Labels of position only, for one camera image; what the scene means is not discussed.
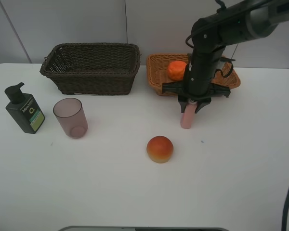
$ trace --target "brown wicker basket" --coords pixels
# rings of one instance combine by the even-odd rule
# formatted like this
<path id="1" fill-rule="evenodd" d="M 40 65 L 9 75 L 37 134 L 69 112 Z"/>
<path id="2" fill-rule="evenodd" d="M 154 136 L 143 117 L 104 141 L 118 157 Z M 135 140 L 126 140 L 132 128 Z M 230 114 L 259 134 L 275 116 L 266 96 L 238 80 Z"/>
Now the brown wicker basket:
<path id="1" fill-rule="evenodd" d="M 63 94 L 127 95 L 140 66 L 139 48 L 123 43 L 64 43 L 40 73 Z"/>
<path id="2" fill-rule="evenodd" d="M 162 96 L 175 96 L 175 93 L 162 93 L 162 83 L 173 82 L 166 70 L 169 63 L 173 61 L 184 61 L 188 64 L 187 54 L 151 54 L 148 56 L 146 61 L 146 73 L 150 86 L 156 91 L 158 95 Z M 222 71 L 228 73 L 231 68 L 229 63 L 225 63 Z M 236 72 L 233 71 L 228 78 L 223 78 L 220 72 L 217 72 L 212 83 L 228 86 L 230 89 L 237 88 L 240 86 L 241 81 L 237 76 Z"/>

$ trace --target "dark wicker basket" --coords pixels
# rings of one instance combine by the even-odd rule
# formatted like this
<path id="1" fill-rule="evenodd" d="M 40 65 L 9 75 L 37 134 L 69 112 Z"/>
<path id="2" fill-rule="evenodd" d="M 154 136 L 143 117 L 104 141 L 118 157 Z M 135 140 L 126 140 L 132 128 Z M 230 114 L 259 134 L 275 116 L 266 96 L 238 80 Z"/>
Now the dark wicker basket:
<path id="1" fill-rule="evenodd" d="M 63 94 L 127 95 L 139 66 L 133 44 L 64 43 L 45 58 L 40 73 Z"/>

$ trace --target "pink object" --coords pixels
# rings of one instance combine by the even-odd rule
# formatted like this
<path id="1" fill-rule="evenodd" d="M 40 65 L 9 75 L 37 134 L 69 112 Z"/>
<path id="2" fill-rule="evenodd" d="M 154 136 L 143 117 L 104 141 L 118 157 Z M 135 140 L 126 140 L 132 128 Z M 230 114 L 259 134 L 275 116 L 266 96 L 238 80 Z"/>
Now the pink object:
<path id="1" fill-rule="evenodd" d="M 188 103 L 185 108 L 185 112 L 181 117 L 181 127 L 184 129 L 190 129 L 194 120 L 195 110 L 197 103 Z"/>
<path id="2" fill-rule="evenodd" d="M 76 139 L 87 132 L 88 123 L 78 99 L 67 98 L 59 101 L 53 107 L 53 113 L 67 136 Z"/>

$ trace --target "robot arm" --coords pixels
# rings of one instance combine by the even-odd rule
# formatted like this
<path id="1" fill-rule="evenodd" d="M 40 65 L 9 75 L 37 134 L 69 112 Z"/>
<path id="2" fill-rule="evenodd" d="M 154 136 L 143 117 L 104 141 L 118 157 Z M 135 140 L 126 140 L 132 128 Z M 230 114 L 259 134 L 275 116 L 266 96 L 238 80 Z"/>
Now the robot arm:
<path id="1" fill-rule="evenodd" d="M 211 97 L 229 97 L 230 89 L 211 83 L 226 46 L 269 36 L 279 23 L 289 21 L 289 0 L 244 0 L 217 13 L 200 18 L 186 39 L 193 48 L 183 81 L 166 83 L 163 92 L 178 94 L 181 111 L 188 102 L 197 102 L 197 113 L 211 102 Z"/>

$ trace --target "pink cylinder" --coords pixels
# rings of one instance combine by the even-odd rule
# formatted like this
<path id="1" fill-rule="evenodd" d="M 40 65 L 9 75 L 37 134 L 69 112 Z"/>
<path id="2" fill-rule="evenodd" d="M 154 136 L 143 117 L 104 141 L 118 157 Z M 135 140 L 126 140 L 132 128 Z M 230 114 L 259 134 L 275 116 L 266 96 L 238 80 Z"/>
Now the pink cylinder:
<path id="1" fill-rule="evenodd" d="M 60 100 L 53 107 L 53 113 L 67 136 L 77 139 L 86 134 L 88 123 L 80 100 L 75 98 Z"/>

